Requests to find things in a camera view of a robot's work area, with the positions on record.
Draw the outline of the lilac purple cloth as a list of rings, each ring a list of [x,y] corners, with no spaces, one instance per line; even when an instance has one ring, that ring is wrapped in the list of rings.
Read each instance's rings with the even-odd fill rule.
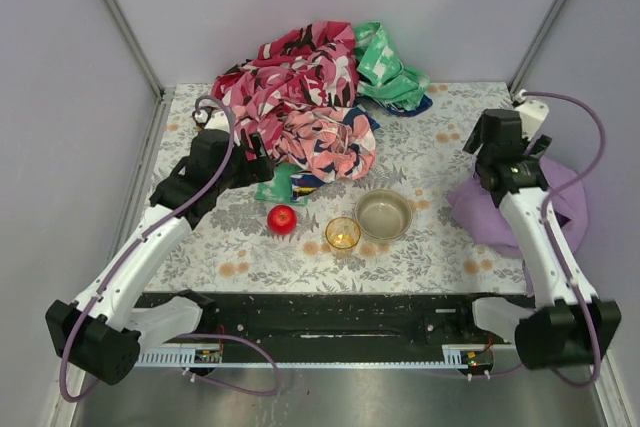
[[[506,257],[524,260],[513,230],[477,177],[458,185],[446,198],[452,217],[476,243],[486,244]],[[575,253],[589,223],[583,183],[579,181],[561,192],[551,205],[567,244]]]

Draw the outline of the pink camouflage cloth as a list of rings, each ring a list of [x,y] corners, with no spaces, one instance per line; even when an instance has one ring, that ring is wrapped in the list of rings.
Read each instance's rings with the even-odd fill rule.
[[[311,23],[263,44],[256,58],[217,77],[211,94],[233,110],[238,132],[259,133],[272,154],[292,113],[353,105],[354,49],[350,23]]]

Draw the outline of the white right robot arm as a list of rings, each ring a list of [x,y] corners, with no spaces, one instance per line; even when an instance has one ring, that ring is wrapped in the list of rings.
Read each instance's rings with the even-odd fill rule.
[[[508,108],[486,109],[463,149],[475,174],[515,234],[533,287],[535,307],[497,296],[472,305],[477,328],[513,344],[529,370],[589,366],[597,378],[621,322],[613,300],[599,298],[564,237],[552,201],[569,188],[551,188],[540,160],[551,143],[538,130],[550,93],[522,90]]]

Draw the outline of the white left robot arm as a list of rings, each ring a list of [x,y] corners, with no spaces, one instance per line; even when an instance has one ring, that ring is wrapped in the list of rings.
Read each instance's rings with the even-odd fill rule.
[[[96,280],[69,303],[55,301],[45,314],[56,354],[59,383],[69,365],[115,385],[140,354],[181,335],[216,329],[216,304],[192,290],[152,308],[136,304],[171,251],[188,237],[229,189],[272,179],[273,167],[255,134],[236,136],[228,109],[210,114],[149,199],[139,226]]]

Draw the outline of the pink floral cloth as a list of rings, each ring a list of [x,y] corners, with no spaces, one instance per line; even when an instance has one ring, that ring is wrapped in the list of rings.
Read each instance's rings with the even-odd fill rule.
[[[378,124],[358,107],[319,107],[290,113],[272,155],[323,183],[365,176],[376,160]]]

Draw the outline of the green white tie-dye cloth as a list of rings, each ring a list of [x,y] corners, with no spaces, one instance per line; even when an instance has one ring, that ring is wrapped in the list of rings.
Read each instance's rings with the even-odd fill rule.
[[[415,117],[427,111],[433,101],[427,96],[429,77],[399,58],[390,35],[379,22],[353,28],[356,70],[359,75],[357,99],[370,100],[397,117]],[[324,186],[315,176],[298,166],[283,162],[272,181],[258,186],[258,201],[304,205],[307,197]]]

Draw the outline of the red apple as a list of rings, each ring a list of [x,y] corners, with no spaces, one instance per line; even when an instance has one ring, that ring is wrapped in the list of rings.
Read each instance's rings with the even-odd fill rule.
[[[276,205],[267,215],[267,226],[277,235],[288,235],[297,225],[296,212],[288,205]]]

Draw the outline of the amber transparent plastic cup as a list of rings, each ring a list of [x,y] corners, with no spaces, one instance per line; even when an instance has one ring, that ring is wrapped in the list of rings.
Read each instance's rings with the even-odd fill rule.
[[[336,217],[331,219],[325,228],[325,239],[332,254],[338,256],[350,255],[361,238],[358,223],[350,217]]]

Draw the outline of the beige ceramic bowl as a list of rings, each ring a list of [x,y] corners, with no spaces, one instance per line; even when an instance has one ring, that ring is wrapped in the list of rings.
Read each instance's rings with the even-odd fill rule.
[[[355,220],[368,240],[395,242],[411,227],[409,201],[392,190],[375,189],[363,194],[354,208]]]

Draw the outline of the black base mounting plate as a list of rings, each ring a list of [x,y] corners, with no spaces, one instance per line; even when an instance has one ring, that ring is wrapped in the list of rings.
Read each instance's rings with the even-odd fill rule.
[[[477,327],[480,294],[200,292],[214,304],[214,329],[254,341],[382,337],[427,345],[505,345]]]

